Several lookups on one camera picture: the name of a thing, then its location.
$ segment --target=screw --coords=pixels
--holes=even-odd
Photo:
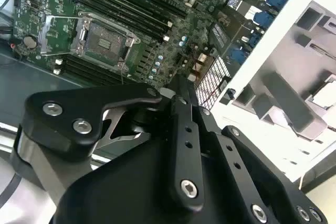
[[[92,126],[85,120],[76,120],[73,125],[73,129],[79,134],[89,134],[92,131]]]
[[[261,222],[266,223],[267,222],[267,216],[263,209],[259,207],[258,205],[252,205],[252,212],[253,215]]]
[[[156,96],[156,91],[155,91],[154,89],[150,89],[150,88],[148,88],[148,89],[147,89],[147,92],[148,92],[148,94],[150,94],[150,95],[153,96],[153,97]]]
[[[311,214],[317,219],[319,222],[322,222],[321,216],[312,208],[309,208]]]
[[[236,129],[232,129],[232,132],[233,132],[233,134],[235,134],[236,136],[239,136],[239,135],[240,135],[239,132],[238,132]]]
[[[202,108],[202,112],[206,115],[210,115],[210,111],[207,110],[206,108]]]
[[[302,207],[297,207],[297,210],[300,214],[300,216],[305,220],[305,221],[310,221],[309,215],[307,214],[306,211]]]
[[[181,189],[189,198],[196,198],[197,196],[197,188],[194,183],[192,183],[190,180],[183,180],[181,182]]]
[[[43,105],[43,111],[47,115],[51,116],[58,116],[63,113],[63,109],[60,105],[51,102]]]
[[[179,99],[180,102],[182,102],[183,104],[187,104],[187,102],[186,102],[182,97],[178,97],[178,99]]]

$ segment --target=gray surface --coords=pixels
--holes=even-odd
[[[80,86],[58,76],[36,69],[6,56],[0,48],[0,122],[18,127],[24,113],[24,102],[36,92],[75,89]]]
[[[334,16],[326,10],[326,15]],[[324,45],[331,54],[336,55],[336,35],[322,27],[315,26],[311,32],[293,25],[285,37],[272,52],[263,66],[249,83],[256,96],[263,93],[271,96],[261,79],[273,71],[278,72],[301,96],[306,98],[307,93],[314,93],[324,82],[326,72],[336,73],[336,61],[329,57],[322,57],[314,50],[303,48],[295,41],[299,35],[305,34]],[[244,109],[254,113],[251,106]]]
[[[252,103],[252,106],[258,118],[264,119],[266,116],[268,116],[268,113],[275,105],[269,96],[262,94],[257,99],[255,99],[255,101]]]
[[[263,78],[263,83],[281,106],[292,128],[298,134],[313,140],[327,128],[327,123],[305,103],[281,75],[276,72],[267,74]]]

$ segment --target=black plastic part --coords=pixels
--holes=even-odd
[[[222,165],[225,171],[226,181],[230,184],[230,190],[232,191],[232,194],[228,197],[232,197],[230,198],[232,202],[237,202],[230,206],[230,209],[238,213],[239,223],[259,224],[259,220],[251,211],[252,206],[257,205],[264,210],[267,223],[278,224],[275,216],[261,199],[233,141],[219,133],[220,129],[216,125],[212,114],[206,115],[202,108],[195,110],[195,114],[198,114],[196,116],[197,121],[202,122],[199,125],[202,142],[206,142],[211,157],[214,157],[218,165]]]
[[[176,74],[171,82],[167,85],[167,88],[175,91],[177,95],[181,96],[192,106],[198,106],[198,99],[194,88],[194,83],[187,80],[184,76]]]
[[[28,180],[29,182],[33,183],[35,186],[38,186],[42,190],[44,190],[44,187],[42,186],[40,180],[38,179],[35,171],[33,170],[32,166],[28,164],[27,162],[23,161],[18,152],[18,143],[19,143],[19,138],[21,136],[22,128],[21,125],[19,126],[17,130],[17,135],[14,141],[14,146],[11,152],[11,159],[10,159],[10,164],[12,165],[14,171],[22,178]]]
[[[201,212],[172,215],[175,205],[166,205],[165,166],[168,150],[164,140],[150,140],[99,167],[73,183],[62,197],[54,224],[228,224],[225,202],[230,190],[223,171],[202,157],[206,202]]]
[[[307,223],[297,211],[302,207],[310,217],[311,224],[328,223],[318,207],[296,186],[237,128],[227,126],[222,134],[233,140],[251,178],[260,194],[267,195],[269,205],[280,223]],[[310,208],[322,218],[319,222],[310,212]]]
[[[90,156],[101,137],[102,115],[107,109],[119,106],[150,107],[161,101],[160,94],[144,83],[97,88],[41,92],[26,100],[22,122],[25,134],[34,142],[58,153],[68,160],[83,160]],[[50,116],[43,112],[46,103],[62,107],[62,114]],[[88,134],[79,134],[72,125],[85,120],[92,126]]]
[[[204,186],[199,146],[198,125],[192,121],[192,105],[184,104],[182,97],[175,95],[172,99],[172,130],[169,143],[169,191],[177,207],[189,211],[201,211],[204,204]],[[181,182],[189,180],[197,188],[195,198],[189,198],[181,190]]]

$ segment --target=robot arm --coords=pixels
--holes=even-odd
[[[191,82],[167,88],[171,99],[140,83],[27,99],[14,153],[57,205],[54,224],[327,223],[239,129],[218,128]],[[95,148],[132,132],[150,138],[91,171]]]

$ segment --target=motherboard chip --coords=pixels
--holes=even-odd
[[[83,50],[85,55],[113,66],[120,58],[125,57],[126,39],[126,36],[118,31],[107,30],[98,24],[91,23]]]

